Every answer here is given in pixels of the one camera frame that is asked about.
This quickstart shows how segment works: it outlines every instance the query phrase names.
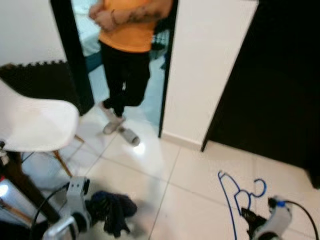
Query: tattooed arm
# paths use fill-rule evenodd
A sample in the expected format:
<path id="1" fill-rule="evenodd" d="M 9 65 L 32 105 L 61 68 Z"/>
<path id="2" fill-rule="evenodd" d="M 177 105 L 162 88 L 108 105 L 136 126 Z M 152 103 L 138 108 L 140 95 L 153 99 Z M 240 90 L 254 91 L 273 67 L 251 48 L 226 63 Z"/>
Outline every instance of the tattooed arm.
<path id="1" fill-rule="evenodd" d="M 124 10 L 104 10 L 97 14 L 95 22 L 105 31 L 128 23 L 149 23 L 166 18 L 173 0 L 150 0 L 147 4 Z"/>

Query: floor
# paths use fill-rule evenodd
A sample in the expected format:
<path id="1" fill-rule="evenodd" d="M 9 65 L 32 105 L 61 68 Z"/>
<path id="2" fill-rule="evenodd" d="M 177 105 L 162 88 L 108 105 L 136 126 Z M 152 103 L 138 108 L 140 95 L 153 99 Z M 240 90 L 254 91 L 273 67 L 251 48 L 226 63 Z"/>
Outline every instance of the floor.
<path id="1" fill-rule="evenodd" d="M 74 140 L 60 152 L 74 175 L 90 178 L 88 196 L 97 190 L 123 193 L 138 205 L 136 215 L 127 219 L 131 234 L 123 232 L 120 240 L 248 240 L 248 225 L 237 203 L 247 207 L 249 198 L 243 191 L 234 198 L 238 189 L 229 176 L 256 196 L 264 185 L 255 179 L 265 181 L 265 194 L 251 199 L 250 209 L 257 214 L 268 217 L 267 197 L 280 195 L 306 207 L 320 226 L 320 191 L 312 188 L 303 169 L 214 142 L 208 143 L 204 153 L 183 148 L 157 138 L 154 125 L 129 118 L 125 125 L 141 138 L 141 144 L 132 147 L 117 133 L 102 134 L 106 123 L 101 110 L 94 107 L 81 118 L 77 130 L 85 143 Z M 68 181 L 49 153 L 34 153 L 24 161 L 23 170 L 45 194 Z M 30 216 L 35 212 L 12 186 L 3 199 Z M 68 214 L 64 192 L 51 203 L 62 215 Z M 315 239 L 300 209 L 293 207 L 293 220 L 283 237 Z M 114 238 L 98 223 L 80 239 Z"/>
<path id="2" fill-rule="evenodd" d="M 162 96 L 165 82 L 165 71 L 161 69 L 165 58 L 161 57 L 150 61 L 150 79 L 145 91 L 144 101 L 139 107 L 126 107 L 127 118 L 152 123 L 156 126 L 160 122 Z M 97 104 L 109 97 L 109 89 L 104 67 L 101 65 L 89 73 L 94 102 Z"/>

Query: person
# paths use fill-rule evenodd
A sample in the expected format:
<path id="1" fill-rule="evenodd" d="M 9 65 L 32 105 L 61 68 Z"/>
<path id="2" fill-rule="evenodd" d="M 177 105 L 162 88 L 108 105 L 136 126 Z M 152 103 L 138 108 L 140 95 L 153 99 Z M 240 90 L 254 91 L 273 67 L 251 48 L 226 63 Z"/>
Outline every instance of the person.
<path id="1" fill-rule="evenodd" d="M 166 18 L 173 0 L 98 0 L 89 17 L 101 27 L 99 41 L 109 98 L 99 104 L 109 119 L 103 132 L 111 134 L 125 120 L 125 106 L 144 100 L 149 51 L 157 21 Z"/>

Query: wall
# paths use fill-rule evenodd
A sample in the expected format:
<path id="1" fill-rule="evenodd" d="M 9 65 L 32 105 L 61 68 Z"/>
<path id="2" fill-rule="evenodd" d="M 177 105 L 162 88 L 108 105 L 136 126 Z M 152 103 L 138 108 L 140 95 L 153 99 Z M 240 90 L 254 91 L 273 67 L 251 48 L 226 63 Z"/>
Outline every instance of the wall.
<path id="1" fill-rule="evenodd" d="M 1 0 L 0 32 L 0 66 L 66 59 L 49 0 Z"/>
<path id="2" fill-rule="evenodd" d="M 253 0 L 179 1 L 164 138 L 202 145 L 257 5 Z"/>

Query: baseboard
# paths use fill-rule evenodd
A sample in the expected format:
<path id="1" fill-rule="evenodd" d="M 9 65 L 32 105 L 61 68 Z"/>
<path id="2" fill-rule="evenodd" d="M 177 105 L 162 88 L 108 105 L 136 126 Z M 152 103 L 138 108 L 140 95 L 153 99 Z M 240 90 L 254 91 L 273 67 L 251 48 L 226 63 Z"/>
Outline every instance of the baseboard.
<path id="1" fill-rule="evenodd" d="M 192 149 L 196 151 L 201 150 L 202 143 L 196 142 L 188 138 L 184 138 L 166 131 L 162 131 L 161 139 L 177 144 L 181 147 L 185 147 L 187 149 Z"/>

